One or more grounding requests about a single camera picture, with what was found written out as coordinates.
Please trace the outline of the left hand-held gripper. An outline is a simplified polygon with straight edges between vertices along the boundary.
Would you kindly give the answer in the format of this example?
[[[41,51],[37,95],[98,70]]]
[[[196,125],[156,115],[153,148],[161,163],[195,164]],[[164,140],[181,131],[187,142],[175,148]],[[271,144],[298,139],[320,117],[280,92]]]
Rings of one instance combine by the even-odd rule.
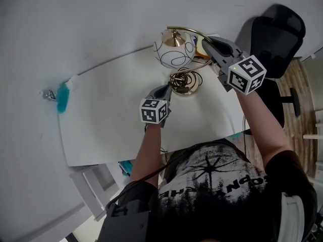
[[[172,94],[171,84],[158,86],[141,100],[139,106],[140,118],[143,123],[160,125],[164,127],[171,110],[170,100]]]

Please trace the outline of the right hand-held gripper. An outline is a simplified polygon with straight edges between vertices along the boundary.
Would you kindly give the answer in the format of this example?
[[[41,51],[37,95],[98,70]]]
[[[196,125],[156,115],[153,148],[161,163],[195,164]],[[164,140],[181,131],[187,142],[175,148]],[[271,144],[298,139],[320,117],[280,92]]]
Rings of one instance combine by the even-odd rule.
[[[248,95],[262,85],[267,70],[254,55],[241,51],[230,40],[217,36],[211,36],[210,40],[202,40],[202,47],[219,65],[218,79],[227,92],[235,89]]]

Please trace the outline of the brass lamp with globe shade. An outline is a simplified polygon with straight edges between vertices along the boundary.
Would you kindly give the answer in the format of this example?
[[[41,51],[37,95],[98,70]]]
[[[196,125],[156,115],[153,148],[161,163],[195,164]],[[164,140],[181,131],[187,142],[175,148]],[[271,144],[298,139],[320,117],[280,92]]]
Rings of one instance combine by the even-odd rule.
[[[169,84],[180,96],[194,94],[203,83],[198,71],[212,65],[211,59],[196,59],[196,46],[191,35],[198,37],[197,44],[204,39],[211,41],[209,36],[197,30],[168,26],[153,43],[154,57],[162,66],[174,71],[170,74]]]

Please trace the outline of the person's left forearm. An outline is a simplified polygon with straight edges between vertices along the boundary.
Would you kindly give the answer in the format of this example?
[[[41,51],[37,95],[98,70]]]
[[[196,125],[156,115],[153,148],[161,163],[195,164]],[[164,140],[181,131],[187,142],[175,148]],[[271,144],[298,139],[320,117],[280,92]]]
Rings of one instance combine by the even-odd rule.
[[[162,167],[160,146],[160,125],[148,124],[132,168],[130,182],[140,180]]]

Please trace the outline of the person's right forearm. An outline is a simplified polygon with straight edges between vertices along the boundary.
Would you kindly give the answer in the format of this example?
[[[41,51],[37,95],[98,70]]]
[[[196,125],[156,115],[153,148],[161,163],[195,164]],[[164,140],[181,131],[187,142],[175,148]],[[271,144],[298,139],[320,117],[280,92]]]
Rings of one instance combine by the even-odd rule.
[[[237,92],[237,97],[264,166],[280,152],[291,150],[283,128],[256,92],[248,95]]]

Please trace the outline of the white desk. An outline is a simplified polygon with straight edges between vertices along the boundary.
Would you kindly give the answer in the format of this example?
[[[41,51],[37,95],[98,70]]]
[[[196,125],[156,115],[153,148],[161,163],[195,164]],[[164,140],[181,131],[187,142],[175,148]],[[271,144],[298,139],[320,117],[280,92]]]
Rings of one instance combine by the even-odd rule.
[[[161,146],[168,152],[225,138],[243,130],[243,112],[234,91],[226,91],[213,67],[199,70],[202,84],[190,96],[172,94]],[[59,115],[71,176],[94,218],[128,183],[120,161],[136,157],[144,135],[139,106],[169,80],[152,47],[112,60],[73,80],[66,111]]]

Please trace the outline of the black mesh office chair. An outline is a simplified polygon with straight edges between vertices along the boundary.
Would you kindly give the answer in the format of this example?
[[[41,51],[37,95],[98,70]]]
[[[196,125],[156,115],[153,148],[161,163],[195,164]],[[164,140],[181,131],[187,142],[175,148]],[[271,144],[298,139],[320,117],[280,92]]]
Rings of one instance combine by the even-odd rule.
[[[304,21],[296,12],[274,4],[263,15],[247,20],[237,38],[242,49],[256,56],[266,68],[256,92],[281,126],[285,124],[283,104],[293,104],[295,116],[299,116],[300,103],[295,88],[290,88],[290,96],[281,96],[275,80],[284,75],[305,34]]]

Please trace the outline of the teal spray bottle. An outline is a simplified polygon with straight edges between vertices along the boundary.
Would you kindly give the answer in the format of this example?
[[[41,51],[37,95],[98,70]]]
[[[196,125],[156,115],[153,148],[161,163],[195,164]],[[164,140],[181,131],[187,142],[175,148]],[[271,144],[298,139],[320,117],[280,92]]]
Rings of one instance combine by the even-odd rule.
[[[78,75],[72,75],[71,78],[65,82],[62,83],[58,89],[57,89],[57,111],[58,114],[62,114],[66,111],[68,102],[69,102],[69,96],[72,91],[75,91],[77,89],[77,80]]]

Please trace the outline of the person's black printed t-shirt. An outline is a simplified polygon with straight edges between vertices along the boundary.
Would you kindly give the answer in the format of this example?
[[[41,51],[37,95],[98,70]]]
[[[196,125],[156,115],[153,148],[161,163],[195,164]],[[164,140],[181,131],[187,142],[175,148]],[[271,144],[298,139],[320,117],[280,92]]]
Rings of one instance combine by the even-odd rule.
[[[317,195],[298,156],[275,155],[261,170],[232,143],[210,142],[176,152],[161,188],[128,184],[119,203],[142,201],[157,215],[160,242],[277,242],[282,196],[298,196],[304,207],[304,236],[313,226]]]

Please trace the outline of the black recording device box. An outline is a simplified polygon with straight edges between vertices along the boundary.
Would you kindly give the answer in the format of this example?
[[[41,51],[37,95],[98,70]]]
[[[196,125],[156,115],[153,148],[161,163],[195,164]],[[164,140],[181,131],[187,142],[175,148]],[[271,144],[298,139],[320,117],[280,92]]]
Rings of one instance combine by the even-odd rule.
[[[112,203],[96,242],[149,242],[150,222],[150,211],[142,201],[121,206]]]

